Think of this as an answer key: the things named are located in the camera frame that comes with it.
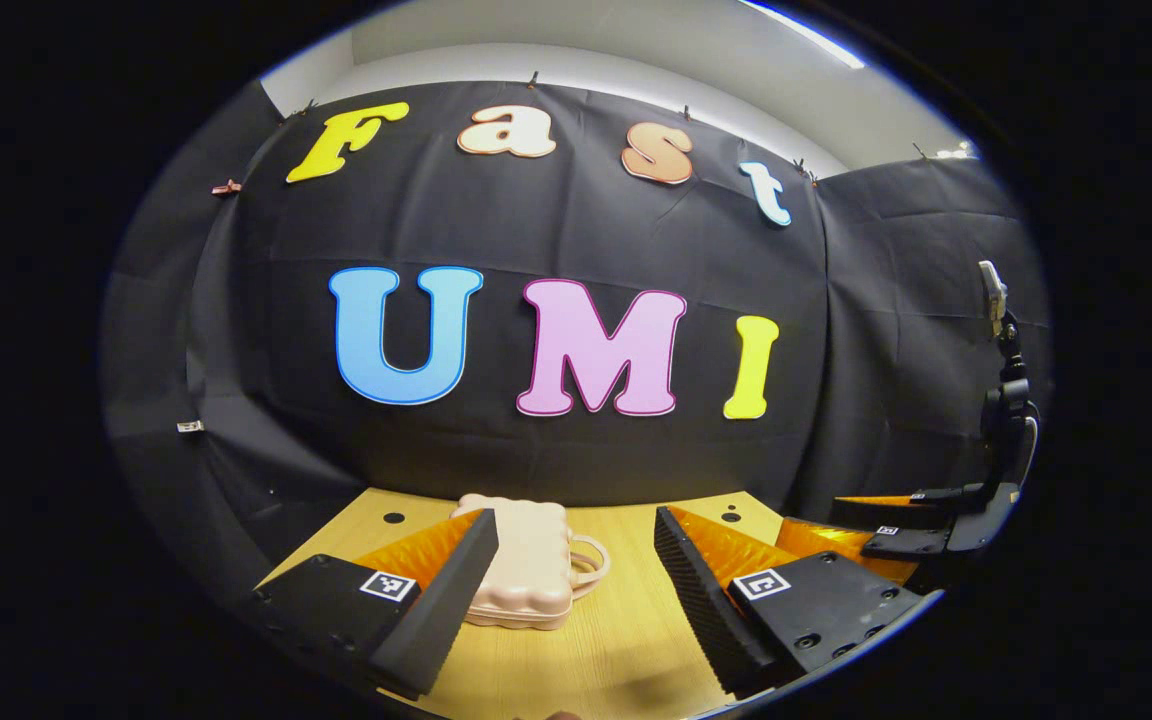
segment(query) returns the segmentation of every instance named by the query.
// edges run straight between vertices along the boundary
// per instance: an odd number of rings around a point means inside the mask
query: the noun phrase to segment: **pink lunch box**
[[[483,507],[495,511],[499,547],[465,620],[476,626],[561,628],[571,614],[573,601],[594,589],[611,570],[607,550],[593,538],[574,535],[567,526],[567,509],[558,502],[470,493],[461,498],[452,517]],[[573,541],[591,544],[602,561],[573,553]],[[593,566],[594,571],[577,573],[573,559]]]

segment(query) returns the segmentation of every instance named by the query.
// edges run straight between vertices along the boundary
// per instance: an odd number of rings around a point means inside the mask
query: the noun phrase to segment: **table surface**
[[[680,720],[733,702],[708,668],[653,547],[660,505],[666,502],[570,507],[568,525],[607,546],[612,569],[575,602],[566,626],[463,623],[429,696],[391,697],[456,720],[544,720],[559,710],[581,720]],[[781,516],[745,492],[668,505],[715,521],[735,511],[740,520],[727,524],[767,544],[781,528]],[[367,488],[262,582],[320,552],[356,559],[447,520],[454,509],[449,500]],[[387,523],[389,511],[406,520]],[[573,551],[598,556],[582,543]]]

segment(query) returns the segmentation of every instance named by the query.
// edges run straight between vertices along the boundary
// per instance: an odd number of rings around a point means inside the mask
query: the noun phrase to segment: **ceiling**
[[[490,41],[591,50],[699,81],[850,169],[914,159],[915,142],[932,156],[967,139],[881,69],[851,69],[737,0],[412,0],[349,31],[356,65]]]

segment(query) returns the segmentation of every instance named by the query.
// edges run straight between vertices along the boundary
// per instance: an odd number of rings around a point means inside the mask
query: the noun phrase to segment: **letter u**
[[[386,268],[340,270],[328,288],[338,297],[338,365],[358,395],[387,406],[420,406],[456,387],[465,373],[470,296],[483,287],[477,270],[429,268],[416,278],[430,296],[429,359],[415,370],[385,361],[385,296],[397,288],[397,273]]]

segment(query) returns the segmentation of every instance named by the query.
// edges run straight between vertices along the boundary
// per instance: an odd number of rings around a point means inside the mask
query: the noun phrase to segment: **letter m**
[[[608,336],[585,286],[562,279],[526,285],[522,296],[536,309],[536,359],[531,388],[518,396],[526,415],[562,415],[573,409],[563,372],[573,378],[591,414],[598,414],[628,370],[626,392],[614,404],[622,415],[665,415],[675,407],[669,393],[673,338],[687,301],[672,291],[642,291]]]

